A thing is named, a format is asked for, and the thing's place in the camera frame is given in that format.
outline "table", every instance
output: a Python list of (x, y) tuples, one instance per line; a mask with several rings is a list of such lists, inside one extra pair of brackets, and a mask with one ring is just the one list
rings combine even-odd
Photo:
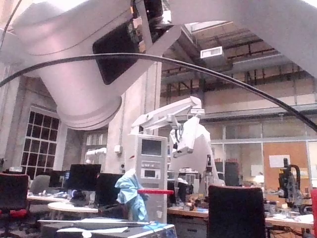
[(199, 218), (208, 217), (208, 212), (184, 211), (180, 207), (170, 207), (167, 209), (167, 213), (171, 215), (190, 216), (190, 217), (199, 217)]
[(314, 229), (313, 223), (305, 223), (305, 222), (298, 222), (298, 221), (284, 221), (278, 220), (272, 217), (266, 218), (265, 221), (267, 223), (271, 223), (273, 226), (281, 226), (281, 227), (291, 227), (294, 229)]
[(56, 212), (58, 212), (57, 219), (61, 220), (61, 212), (79, 213), (81, 218), (85, 218), (86, 214), (98, 213), (98, 209), (90, 207), (74, 207), (69, 202), (53, 202), (48, 204), (51, 212), (51, 219), (55, 220)]
[[(167, 214), (200, 218), (201, 220), (206, 220), (208, 218), (208, 212), (184, 211), (181, 207), (170, 207), (167, 209)], [(305, 223), (305, 222), (289, 221), (289, 220), (278, 220), (275, 218), (266, 218), (265, 222), (270, 223), (273, 226), (291, 227), (293, 229), (300, 229), (302, 231), (303, 229), (310, 229), (310, 230), (314, 229), (313, 223)]]
[(58, 198), (54, 196), (27, 196), (28, 201), (41, 201), (41, 202), (68, 202), (65, 198)]

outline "column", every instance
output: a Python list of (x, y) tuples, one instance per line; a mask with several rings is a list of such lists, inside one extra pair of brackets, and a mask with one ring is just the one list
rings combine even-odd
[[(12, 72), (11, 65), (0, 63), (0, 80), (8, 77)], [(5, 158), (19, 83), (20, 79), (16, 78), (0, 88), (0, 158)]]
[[(123, 95), (122, 105), (108, 126), (107, 154), (102, 162), (105, 173), (119, 173), (124, 162), (132, 123), (142, 114), (159, 108), (161, 63), (154, 63)], [(122, 154), (114, 153), (115, 145), (122, 145)]]

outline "display screen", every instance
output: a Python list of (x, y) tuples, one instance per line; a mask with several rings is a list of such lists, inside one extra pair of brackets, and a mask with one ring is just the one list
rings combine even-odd
[(162, 154), (162, 142), (159, 140), (142, 140), (142, 155), (157, 155)]
[(144, 170), (144, 177), (155, 178), (155, 170)]

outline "blue cloth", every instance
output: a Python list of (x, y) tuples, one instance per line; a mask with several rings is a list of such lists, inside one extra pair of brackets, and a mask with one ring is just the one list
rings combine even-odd
[(142, 189), (138, 179), (134, 174), (127, 171), (115, 184), (120, 188), (117, 201), (121, 204), (127, 204), (132, 211), (134, 221), (147, 222), (148, 214), (144, 201), (148, 200), (146, 194), (138, 194), (138, 189)]

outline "red handle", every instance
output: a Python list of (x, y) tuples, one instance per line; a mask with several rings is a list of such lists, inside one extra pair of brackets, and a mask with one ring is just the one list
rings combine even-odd
[(139, 189), (138, 190), (139, 194), (168, 194), (172, 195), (174, 194), (173, 190), (158, 190), (158, 189)]

